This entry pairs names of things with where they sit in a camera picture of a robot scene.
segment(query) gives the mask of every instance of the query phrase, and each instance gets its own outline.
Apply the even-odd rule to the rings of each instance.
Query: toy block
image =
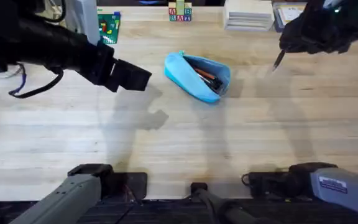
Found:
[[[176,21],[177,15],[169,15],[169,21]]]
[[[177,14],[177,9],[176,8],[169,8],[169,14],[170,15],[176,15]]]
[[[185,15],[184,21],[185,22],[190,22],[191,21],[191,15]]]
[[[177,15],[184,15],[184,14],[185,14],[185,1],[177,0]]]
[[[185,20],[184,15],[177,15],[177,19],[178,19],[178,21],[184,21]]]
[[[168,2],[168,8],[177,8],[176,2]]]
[[[191,15],[191,8],[185,8],[185,15]]]

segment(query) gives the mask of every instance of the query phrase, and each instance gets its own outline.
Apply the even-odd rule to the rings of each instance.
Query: wooden table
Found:
[[[222,29],[220,7],[195,7],[191,23],[164,7],[123,14],[115,57],[153,73],[145,92],[111,93],[75,72],[47,93],[17,100],[21,77],[0,79],[0,200],[39,200],[84,163],[149,174],[147,198],[182,198],[194,181],[245,197],[240,176],[308,161],[358,172],[358,42],[349,53],[279,53],[273,32]],[[232,70],[227,95],[208,105],[163,74],[185,50]],[[27,65],[27,90],[54,76]]]

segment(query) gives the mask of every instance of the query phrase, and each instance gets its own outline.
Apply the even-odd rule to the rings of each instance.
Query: blue pencil case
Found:
[[[190,64],[218,77],[223,83],[221,87],[216,92],[210,89]],[[187,93],[207,103],[218,101],[227,91],[231,79],[228,66],[203,57],[185,55],[183,52],[168,54],[165,59],[165,75]]]

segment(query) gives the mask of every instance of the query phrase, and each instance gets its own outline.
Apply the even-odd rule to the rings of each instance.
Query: gray robot arm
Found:
[[[69,176],[52,193],[11,224],[74,224],[101,198],[101,179],[91,174]]]
[[[323,162],[291,166],[288,172],[250,172],[247,186],[253,198],[320,199],[358,212],[358,174]]]
[[[310,178],[316,197],[358,211],[358,174],[325,168],[312,172]]]
[[[127,194],[128,189],[135,200],[143,199],[147,192],[147,174],[115,173],[112,166],[106,164],[79,165],[68,172],[59,187],[11,224],[74,224],[102,198]]]

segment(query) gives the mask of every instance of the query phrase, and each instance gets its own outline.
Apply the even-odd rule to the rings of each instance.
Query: black cable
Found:
[[[135,207],[135,205],[129,207],[129,208],[121,215],[121,217],[119,217],[119,219],[118,219],[114,224],[118,224],[119,222],[121,222],[121,220],[124,219],[124,218],[128,215],[128,213],[129,213],[132,209],[134,209],[134,207]]]
[[[41,18],[47,22],[61,22],[65,19],[66,17],[66,0],[61,0],[62,1],[62,13],[60,14],[59,18],[57,19],[51,19],[51,18],[46,18],[46,17],[43,17],[43,16],[37,16],[38,18]]]
[[[244,184],[244,186],[249,187],[249,182],[247,183],[247,182],[244,180],[244,178],[247,178],[247,179],[248,179],[248,174],[244,174],[244,175],[241,176],[241,182],[242,182],[242,184]]]

